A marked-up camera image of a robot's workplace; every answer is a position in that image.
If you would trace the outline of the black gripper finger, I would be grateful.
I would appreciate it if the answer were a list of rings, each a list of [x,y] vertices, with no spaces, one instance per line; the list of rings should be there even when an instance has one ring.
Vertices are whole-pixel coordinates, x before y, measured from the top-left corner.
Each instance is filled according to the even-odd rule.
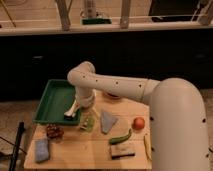
[[[64,119],[65,120],[74,120],[74,119],[77,119],[78,115],[76,113],[74,113],[73,115],[71,116],[68,116],[68,115],[64,115]]]

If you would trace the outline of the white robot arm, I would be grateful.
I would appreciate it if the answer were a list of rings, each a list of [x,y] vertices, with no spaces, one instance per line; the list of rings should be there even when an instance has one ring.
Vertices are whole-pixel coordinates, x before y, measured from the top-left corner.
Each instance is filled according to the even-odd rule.
[[[152,171],[211,171],[204,100],[191,82],[100,75],[88,61],[67,80],[83,107],[94,103],[96,90],[149,107]]]

